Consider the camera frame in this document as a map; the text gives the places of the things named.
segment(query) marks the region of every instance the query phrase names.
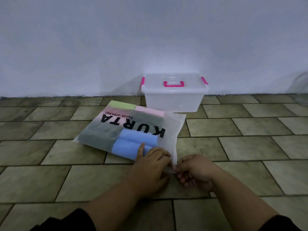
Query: pink latch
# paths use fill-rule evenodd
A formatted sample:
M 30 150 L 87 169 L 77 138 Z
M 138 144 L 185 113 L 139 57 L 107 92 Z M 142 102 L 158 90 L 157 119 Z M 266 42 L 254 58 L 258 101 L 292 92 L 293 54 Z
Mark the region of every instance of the pink latch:
M 181 85 L 167 85 L 167 81 L 164 81 L 165 87 L 184 87 L 184 82 L 180 81 Z
M 141 85 L 140 85 L 140 90 L 141 90 L 142 85 L 144 85 L 144 80 L 145 80 L 145 78 L 142 77 L 142 79 L 141 79 Z
M 204 77 L 201 77 L 201 79 L 203 80 L 203 82 L 204 82 L 206 85 L 209 85 L 208 82 L 205 80 Z

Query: plastic bag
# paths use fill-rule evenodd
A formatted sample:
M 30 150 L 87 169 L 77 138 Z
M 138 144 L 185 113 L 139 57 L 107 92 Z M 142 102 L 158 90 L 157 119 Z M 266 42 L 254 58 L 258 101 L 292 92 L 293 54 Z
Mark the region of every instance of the plastic bag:
M 145 142 L 144 154 L 153 147 L 163 147 L 177 162 L 177 136 L 186 115 L 111 101 L 107 107 L 74 139 L 132 160 Z

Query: hand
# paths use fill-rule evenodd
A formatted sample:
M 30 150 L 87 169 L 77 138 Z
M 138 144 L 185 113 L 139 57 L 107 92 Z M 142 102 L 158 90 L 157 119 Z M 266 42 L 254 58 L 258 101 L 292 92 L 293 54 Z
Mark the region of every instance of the hand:
M 169 182 L 169 177 L 162 177 L 162 171 L 166 166 L 171 166 L 168 151 L 154 147 L 143 156 L 144 145 L 140 145 L 136 162 L 126 178 L 139 199 L 155 193 Z
M 205 156 L 195 154 L 179 159 L 173 170 L 184 186 L 200 185 L 206 191 L 212 191 L 211 179 L 221 169 Z

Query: black sleeve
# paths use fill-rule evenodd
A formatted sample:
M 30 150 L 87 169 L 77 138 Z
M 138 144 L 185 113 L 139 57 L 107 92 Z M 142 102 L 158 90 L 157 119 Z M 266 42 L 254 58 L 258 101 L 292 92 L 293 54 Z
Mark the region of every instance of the black sleeve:
M 48 218 L 41 225 L 33 227 L 30 231 L 47 231 L 47 230 L 86 230 L 96 231 L 93 221 L 83 209 L 76 209 L 62 220 Z
M 270 218 L 259 231 L 272 231 L 272 230 L 289 230 L 289 231 L 301 231 L 288 217 L 274 216 Z

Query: clear plastic storage box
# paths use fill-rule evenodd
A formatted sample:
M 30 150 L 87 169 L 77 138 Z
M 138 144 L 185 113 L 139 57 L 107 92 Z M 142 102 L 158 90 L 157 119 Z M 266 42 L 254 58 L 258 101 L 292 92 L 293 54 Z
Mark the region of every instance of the clear plastic storage box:
M 146 73 L 141 91 L 147 107 L 170 112 L 196 112 L 209 85 L 198 73 Z

